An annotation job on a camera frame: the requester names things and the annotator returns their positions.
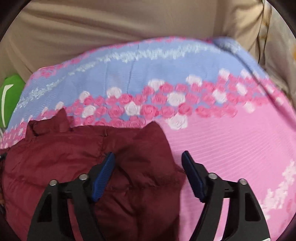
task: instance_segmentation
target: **white rose pattern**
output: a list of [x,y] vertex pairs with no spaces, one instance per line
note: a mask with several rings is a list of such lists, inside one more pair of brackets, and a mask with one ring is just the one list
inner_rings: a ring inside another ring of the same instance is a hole
[[44,112],[48,111],[48,107],[44,107],[43,110],[41,111],[41,114],[44,114]]
[[290,161],[289,166],[282,173],[284,177],[284,181],[278,185],[278,188],[275,191],[271,191],[271,189],[267,190],[267,195],[263,202],[259,200],[259,204],[262,208],[265,219],[270,219],[270,210],[282,209],[283,204],[285,203],[285,199],[288,196],[289,186],[293,185],[296,175],[296,166],[293,160]]
[[229,75],[230,75],[230,72],[228,70],[226,69],[219,70],[219,76],[221,76],[222,78],[228,79]]
[[33,115],[30,115],[28,118],[28,122],[33,119]]
[[158,91],[159,87],[162,86],[165,83],[164,80],[159,80],[159,79],[152,79],[148,82],[148,85],[154,89],[154,91]]
[[198,76],[195,76],[195,75],[189,75],[187,78],[186,78],[186,82],[190,85],[192,84],[197,84],[199,87],[202,86],[202,79],[201,77],[198,77]]
[[277,97],[276,98],[276,103],[279,104],[279,105],[283,105],[284,100],[281,97]]
[[247,88],[241,83],[237,83],[236,88],[237,92],[242,96],[245,96],[248,93]]
[[139,115],[140,114],[140,105],[136,105],[135,102],[131,101],[127,105],[124,106],[124,110],[127,115]]
[[89,97],[90,93],[88,91],[83,91],[80,95],[79,95],[79,100],[82,103],[85,98]]
[[273,94],[274,88],[271,85],[266,85],[265,88],[269,94]]
[[175,116],[167,119],[166,122],[168,123],[169,127],[172,130],[180,130],[180,129],[187,128],[187,126],[188,126],[187,116],[180,115],[179,113],[177,113]]
[[120,88],[118,87],[111,87],[107,90],[107,96],[108,98],[115,96],[115,98],[119,98],[122,94],[122,91]]
[[215,100],[220,104],[223,104],[227,101],[226,92],[220,92],[219,90],[214,90],[212,95],[215,98]]
[[253,72],[253,75],[255,76],[256,79],[260,79],[260,75],[256,71]]
[[96,111],[96,108],[93,105],[88,105],[88,106],[84,107],[83,112],[82,112],[82,117],[86,118],[90,115],[93,115],[95,111]]
[[248,112],[249,114],[251,114],[255,111],[255,106],[249,101],[244,104],[244,108],[245,108],[246,112]]
[[185,101],[185,95],[182,93],[172,92],[168,94],[168,103],[171,106],[179,106]]
[[64,103],[60,101],[59,103],[57,103],[55,110],[60,110],[63,108],[63,106],[64,106]]
[[242,76],[244,79],[246,79],[246,78],[252,78],[252,75],[251,75],[247,70],[245,70],[245,69],[243,69],[243,70],[241,71],[241,76]]

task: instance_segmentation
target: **beige bedsheet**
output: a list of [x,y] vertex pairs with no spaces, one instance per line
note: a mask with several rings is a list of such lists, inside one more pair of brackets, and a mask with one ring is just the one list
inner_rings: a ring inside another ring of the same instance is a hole
[[229,36],[259,59],[262,0],[33,0],[0,43],[0,83],[104,45]]

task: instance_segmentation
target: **quilted fabric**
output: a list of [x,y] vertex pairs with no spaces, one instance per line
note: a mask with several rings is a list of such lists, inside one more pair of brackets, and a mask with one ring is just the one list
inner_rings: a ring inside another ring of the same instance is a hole
[[[74,180],[101,163],[108,152],[115,154],[116,166],[95,205],[106,239],[179,240],[185,174],[175,164],[159,125],[70,128],[64,109],[52,119],[31,121],[26,137],[8,151],[1,181],[7,222],[20,239],[27,239],[31,218],[50,180]],[[75,239],[80,241],[73,207],[69,209]]]

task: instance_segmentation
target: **pink rose pattern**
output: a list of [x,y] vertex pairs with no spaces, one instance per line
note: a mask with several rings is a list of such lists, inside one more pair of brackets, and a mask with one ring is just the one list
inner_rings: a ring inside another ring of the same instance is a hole
[[[51,71],[51,68],[44,70],[46,73]],[[236,84],[241,83],[246,87],[247,93],[240,95],[237,91]],[[176,85],[165,82],[159,87],[158,91],[154,91],[150,86],[145,86],[141,93],[129,94],[124,93],[118,99],[114,96],[104,98],[102,96],[88,96],[83,103],[77,98],[72,105],[64,107],[68,116],[73,116],[71,122],[73,126],[80,125],[101,125],[113,127],[128,127],[141,128],[146,123],[155,119],[169,119],[176,114],[198,115],[201,118],[222,118],[224,116],[235,117],[237,114],[237,105],[244,105],[246,102],[251,102],[255,108],[269,103],[269,98],[276,100],[281,97],[285,100],[284,94],[274,88],[272,94],[263,94],[264,86],[272,82],[269,79],[260,79],[258,81],[251,78],[241,78],[229,75],[228,79],[218,76],[216,83],[211,83],[207,80],[202,80],[202,84],[184,84]],[[226,92],[227,102],[219,104],[212,95],[213,91],[219,90]],[[179,106],[171,106],[169,104],[169,93],[177,92],[185,96],[185,102]],[[125,114],[125,106],[133,104],[139,107],[139,115],[127,116]],[[93,106],[95,112],[92,115],[83,118],[83,111],[86,106]],[[57,113],[58,110],[46,110],[41,112],[32,120],[49,119]],[[27,122],[23,121],[9,132],[5,132],[1,148],[6,148],[14,145],[25,137]]]

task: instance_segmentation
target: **white stripe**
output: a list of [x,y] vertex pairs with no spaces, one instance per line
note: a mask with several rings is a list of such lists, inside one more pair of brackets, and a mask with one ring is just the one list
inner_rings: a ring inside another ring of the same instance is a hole
[[6,85],[4,86],[4,90],[2,93],[2,99],[1,99],[1,116],[2,116],[2,123],[3,126],[6,127],[5,125],[5,121],[4,121],[4,104],[5,104],[5,96],[6,96],[6,92],[13,86],[13,84],[11,85]]

